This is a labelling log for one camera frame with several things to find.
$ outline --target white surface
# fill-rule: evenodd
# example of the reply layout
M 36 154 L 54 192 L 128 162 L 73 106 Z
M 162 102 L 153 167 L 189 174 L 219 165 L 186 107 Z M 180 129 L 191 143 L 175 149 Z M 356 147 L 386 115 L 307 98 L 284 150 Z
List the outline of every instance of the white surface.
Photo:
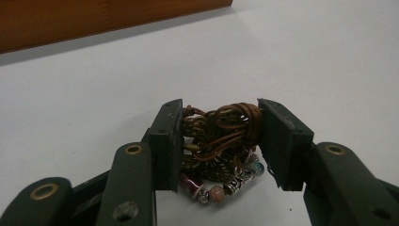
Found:
M 315 142 L 399 186 L 399 2 L 234 0 L 231 8 L 0 56 L 0 213 L 29 184 L 111 167 L 161 104 L 284 104 Z M 157 192 L 168 225 L 310 225 L 270 175 L 203 207 Z

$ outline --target metal grommet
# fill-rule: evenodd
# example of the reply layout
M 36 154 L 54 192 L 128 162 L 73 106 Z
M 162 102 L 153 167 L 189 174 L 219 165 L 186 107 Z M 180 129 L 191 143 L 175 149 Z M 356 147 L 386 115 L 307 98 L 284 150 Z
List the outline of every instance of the metal grommet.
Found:
M 143 148 L 137 144 L 129 146 L 125 149 L 125 153 L 127 153 L 127 154 L 137 154 L 137 153 L 141 153 L 142 151 L 143 151 Z
M 330 152 L 330 153 L 334 153 L 337 155 L 343 155 L 346 154 L 346 150 L 343 149 L 342 147 L 336 146 L 336 145 L 327 145 L 325 147 L 325 149 Z
M 51 183 L 39 186 L 30 193 L 30 199 L 34 201 L 44 200 L 56 193 L 58 185 Z

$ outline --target screw hole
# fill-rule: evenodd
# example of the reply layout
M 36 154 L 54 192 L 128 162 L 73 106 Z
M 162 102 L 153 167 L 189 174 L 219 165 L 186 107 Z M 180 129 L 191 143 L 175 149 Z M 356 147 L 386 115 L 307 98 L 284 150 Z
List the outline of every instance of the screw hole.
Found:
M 124 202 L 114 209 L 112 218 L 117 222 L 125 222 L 135 218 L 138 213 L 138 206 L 135 202 Z
M 326 150 L 329 151 L 330 153 L 334 154 L 345 154 L 345 150 L 334 145 L 328 145 L 326 146 Z
M 372 209 L 372 213 L 374 215 L 376 215 L 377 217 L 379 217 L 379 218 L 383 218 L 383 219 L 386 219 L 386 220 L 390 220 L 391 219 L 390 213 L 388 213 L 385 209 L 382 209 L 382 208 L 374 207 Z
M 39 186 L 30 193 L 30 198 L 34 201 L 44 200 L 55 194 L 57 190 L 58 185 L 54 183 Z
M 142 151 L 142 148 L 140 145 L 132 145 L 125 149 L 125 152 L 127 154 L 137 154 L 137 153 L 141 153 L 141 151 Z

